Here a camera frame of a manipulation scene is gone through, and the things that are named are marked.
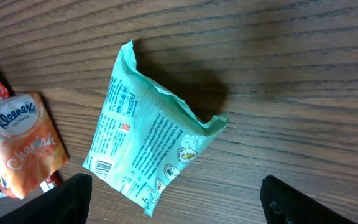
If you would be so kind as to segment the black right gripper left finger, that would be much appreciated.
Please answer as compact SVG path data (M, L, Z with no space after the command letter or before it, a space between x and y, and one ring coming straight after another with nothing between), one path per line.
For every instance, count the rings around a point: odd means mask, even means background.
M85 224L92 177L79 173L25 205L0 217L0 224Z

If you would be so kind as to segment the orange Kleenex tissue pack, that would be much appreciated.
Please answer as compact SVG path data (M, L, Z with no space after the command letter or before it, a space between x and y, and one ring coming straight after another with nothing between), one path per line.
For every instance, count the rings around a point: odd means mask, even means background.
M0 100L0 175L7 196L23 199L67 161L39 94Z

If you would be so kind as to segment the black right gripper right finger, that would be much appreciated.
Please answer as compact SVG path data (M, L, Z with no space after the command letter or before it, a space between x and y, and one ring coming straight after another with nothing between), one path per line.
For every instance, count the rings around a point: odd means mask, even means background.
M262 181L260 201L268 224L356 224L272 175Z

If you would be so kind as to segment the teal orange soup packet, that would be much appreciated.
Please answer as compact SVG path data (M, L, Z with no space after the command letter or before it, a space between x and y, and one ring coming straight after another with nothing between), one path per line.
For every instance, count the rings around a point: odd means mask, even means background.
M119 51L83 167L152 215L162 192L229 124L202 122L137 70L134 43Z

